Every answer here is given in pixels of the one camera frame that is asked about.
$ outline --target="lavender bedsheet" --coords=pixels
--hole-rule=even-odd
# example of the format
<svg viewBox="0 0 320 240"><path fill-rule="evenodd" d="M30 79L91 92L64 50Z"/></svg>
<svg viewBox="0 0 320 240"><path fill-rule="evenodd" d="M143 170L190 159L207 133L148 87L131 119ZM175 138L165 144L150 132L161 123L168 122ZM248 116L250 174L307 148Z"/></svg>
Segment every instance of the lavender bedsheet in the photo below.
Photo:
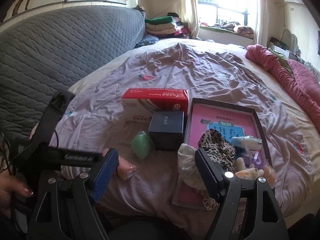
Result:
<svg viewBox="0 0 320 240"><path fill-rule="evenodd" d="M139 78L141 74L154 79L144 81ZM178 178L176 153L157 151L143 161L134 156L130 142L139 131L147 130L148 125L126 123L121 97L128 88L137 87L188 89L191 97L254 108L278 176L278 203L285 216L297 211L311 189L313 165L302 134L281 102L237 56L197 52L181 43L161 52L129 57L119 68L76 96L68 107L70 112L56 127L59 147L96 152L114 147L121 156L138 165L139 170L129 180L112 178L100 201L103 207L126 215L155 215L200 238L205 236L216 213L171 204ZM80 168L62 170L67 179L79 172Z"/></svg>

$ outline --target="gray quilted cover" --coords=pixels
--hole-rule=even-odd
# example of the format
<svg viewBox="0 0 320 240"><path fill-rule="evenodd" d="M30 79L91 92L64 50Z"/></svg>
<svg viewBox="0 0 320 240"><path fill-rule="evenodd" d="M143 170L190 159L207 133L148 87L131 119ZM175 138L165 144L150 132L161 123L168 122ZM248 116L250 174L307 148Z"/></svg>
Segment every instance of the gray quilted cover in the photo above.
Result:
<svg viewBox="0 0 320 240"><path fill-rule="evenodd" d="M0 127L27 135L56 90L134 49L144 13L113 6L45 12L0 33Z"/></svg>

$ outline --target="metal screw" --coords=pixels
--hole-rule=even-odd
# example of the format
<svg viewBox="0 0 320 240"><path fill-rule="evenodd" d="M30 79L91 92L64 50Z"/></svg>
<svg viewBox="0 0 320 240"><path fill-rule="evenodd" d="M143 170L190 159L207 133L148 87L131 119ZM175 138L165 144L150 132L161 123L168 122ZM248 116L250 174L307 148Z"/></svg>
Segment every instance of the metal screw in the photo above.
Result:
<svg viewBox="0 0 320 240"><path fill-rule="evenodd" d="M48 180L48 182L49 182L49 184L53 184L53 183L56 182L56 179L55 179L55 178L50 178L50 179Z"/></svg>
<svg viewBox="0 0 320 240"><path fill-rule="evenodd" d="M231 179L233 177L233 173L231 171L227 171L224 173L224 176L226 176L227 178Z"/></svg>
<svg viewBox="0 0 320 240"><path fill-rule="evenodd" d="M261 183L265 183L267 180L264 177L259 177L258 181L260 181Z"/></svg>
<svg viewBox="0 0 320 240"><path fill-rule="evenodd" d="M83 172L83 173L80 174L80 178L81 179L85 179L88 176L89 176L89 174L87 172Z"/></svg>

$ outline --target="pink book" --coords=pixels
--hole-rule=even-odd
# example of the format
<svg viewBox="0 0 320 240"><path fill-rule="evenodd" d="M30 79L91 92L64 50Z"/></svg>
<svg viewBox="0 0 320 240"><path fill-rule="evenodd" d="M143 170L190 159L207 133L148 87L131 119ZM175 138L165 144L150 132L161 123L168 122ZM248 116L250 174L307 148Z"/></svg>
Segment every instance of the pink book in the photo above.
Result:
<svg viewBox="0 0 320 240"><path fill-rule="evenodd" d="M257 134L257 125L252 113L195 103L190 114L191 122L187 126L189 133L187 131L185 133L185 143L195 148L198 148L198 141L203 133L210 128L219 131L229 142L232 137L246 135L260 138ZM177 188L172 199L173 204L205 210L203 198L194 188L186 185L181 177L178 178ZM243 200L240 202L239 210L242 210L244 207L245 201Z"/></svg>

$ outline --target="blue gripper pad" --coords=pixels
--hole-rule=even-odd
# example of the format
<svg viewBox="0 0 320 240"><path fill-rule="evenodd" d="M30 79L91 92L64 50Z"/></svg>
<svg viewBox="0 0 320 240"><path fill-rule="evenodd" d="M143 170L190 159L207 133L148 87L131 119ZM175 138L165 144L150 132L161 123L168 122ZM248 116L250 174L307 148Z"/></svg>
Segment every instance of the blue gripper pad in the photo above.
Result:
<svg viewBox="0 0 320 240"><path fill-rule="evenodd" d="M119 155L116 149L110 149L101 161L89 171L90 181L93 182L92 193L89 194L95 203L103 197L110 179L119 165Z"/></svg>
<svg viewBox="0 0 320 240"><path fill-rule="evenodd" d="M223 196L221 195L219 190L218 180L223 181L223 179L221 174L216 169L213 161L209 158L209 156L203 149L198 149L195 153L195 162L204 185L207 188L209 196L218 203L221 203L223 201Z"/></svg>

